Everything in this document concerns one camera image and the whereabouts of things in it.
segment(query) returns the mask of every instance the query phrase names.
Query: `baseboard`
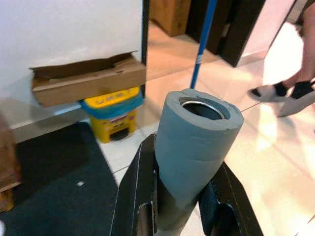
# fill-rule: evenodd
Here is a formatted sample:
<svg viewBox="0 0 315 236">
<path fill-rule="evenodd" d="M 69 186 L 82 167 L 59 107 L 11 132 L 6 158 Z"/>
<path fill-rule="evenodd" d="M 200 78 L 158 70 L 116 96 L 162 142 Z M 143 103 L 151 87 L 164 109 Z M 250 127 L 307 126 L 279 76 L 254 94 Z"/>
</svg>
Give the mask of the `baseboard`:
<svg viewBox="0 0 315 236">
<path fill-rule="evenodd" d="M 86 119 L 88 119 L 87 114 L 79 108 L 47 119 L 15 127 L 12 131 L 16 142 L 20 143 Z"/>
<path fill-rule="evenodd" d="M 253 62 L 258 61 L 258 60 L 265 59 L 268 51 L 269 51 L 269 49 L 265 49 L 265 50 L 262 50 L 262 51 L 259 51 L 256 53 L 242 56 L 241 59 L 239 60 L 238 64 L 237 64 L 237 67 L 247 65 L 247 64 L 253 63 Z"/>
</svg>

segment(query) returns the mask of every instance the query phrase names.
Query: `white tile floor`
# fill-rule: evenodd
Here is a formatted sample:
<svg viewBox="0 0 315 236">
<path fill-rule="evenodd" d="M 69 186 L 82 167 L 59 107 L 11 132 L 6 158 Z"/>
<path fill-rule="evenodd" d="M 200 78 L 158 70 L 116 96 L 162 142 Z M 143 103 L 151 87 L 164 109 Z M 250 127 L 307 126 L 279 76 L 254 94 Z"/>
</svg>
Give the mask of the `white tile floor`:
<svg viewBox="0 0 315 236">
<path fill-rule="evenodd" d="M 155 38 L 155 45 L 149 44 L 149 56 L 157 41 Z M 279 106 L 257 103 L 246 96 L 252 87 L 277 82 L 297 71 L 302 46 L 294 27 L 286 24 L 264 61 L 239 68 L 222 60 L 203 63 L 196 86 L 243 111 L 245 123 L 225 161 L 244 185 L 265 236 L 315 235 L 315 105 L 296 115 L 277 118 Z M 157 71 L 159 65 L 156 53 L 149 58 L 154 65 L 152 71 Z M 179 65 L 181 55 L 176 59 Z M 145 103 L 138 108 L 138 130 L 122 141 L 100 144 L 117 183 L 141 141 L 157 131 L 167 93 L 189 86 L 192 65 L 181 70 L 173 70 L 172 66 L 161 74 L 151 71 Z M 204 235 L 198 209 L 182 235 Z"/>
</svg>

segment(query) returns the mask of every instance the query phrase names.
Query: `label on bin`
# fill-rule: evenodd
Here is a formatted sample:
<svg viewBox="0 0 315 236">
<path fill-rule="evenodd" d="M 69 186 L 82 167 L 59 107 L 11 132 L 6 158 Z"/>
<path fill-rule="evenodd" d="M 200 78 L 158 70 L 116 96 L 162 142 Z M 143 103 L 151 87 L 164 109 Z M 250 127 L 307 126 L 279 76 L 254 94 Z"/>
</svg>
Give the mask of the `label on bin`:
<svg viewBox="0 0 315 236">
<path fill-rule="evenodd" d="M 87 98 L 84 99 L 84 101 L 91 108 L 101 109 L 135 97 L 136 95 L 138 95 L 139 91 L 139 87 L 129 88 L 118 92 Z"/>
</svg>

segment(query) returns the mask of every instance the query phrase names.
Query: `white wall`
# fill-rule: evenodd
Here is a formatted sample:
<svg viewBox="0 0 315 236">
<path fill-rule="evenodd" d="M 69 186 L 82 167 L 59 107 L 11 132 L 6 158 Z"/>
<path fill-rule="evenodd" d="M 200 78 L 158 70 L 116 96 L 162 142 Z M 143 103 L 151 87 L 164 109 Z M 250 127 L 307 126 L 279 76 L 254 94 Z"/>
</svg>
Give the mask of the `white wall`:
<svg viewBox="0 0 315 236">
<path fill-rule="evenodd" d="M 294 0 L 266 0 L 243 51 L 243 57 L 268 50 Z"/>
<path fill-rule="evenodd" d="M 138 50 L 142 0 L 0 0 L 0 111 L 16 128 L 71 110 L 38 106 L 29 67 Z"/>
</svg>

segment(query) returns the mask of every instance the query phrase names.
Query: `person's leg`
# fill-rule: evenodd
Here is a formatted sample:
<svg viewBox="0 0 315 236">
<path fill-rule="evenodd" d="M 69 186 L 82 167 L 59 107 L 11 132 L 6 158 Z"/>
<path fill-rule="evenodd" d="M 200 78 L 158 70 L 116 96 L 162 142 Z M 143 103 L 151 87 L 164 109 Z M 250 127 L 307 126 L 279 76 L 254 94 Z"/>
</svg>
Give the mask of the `person's leg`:
<svg viewBox="0 0 315 236">
<path fill-rule="evenodd" d="M 280 117 L 289 116 L 303 110 L 315 102 L 315 91 L 311 80 L 315 77 L 315 3 L 304 12 L 304 48 L 301 70 L 283 82 L 292 86 L 294 80 L 295 88 L 292 94 L 285 99 L 284 105 L 279 112 Z"/>
</svg>

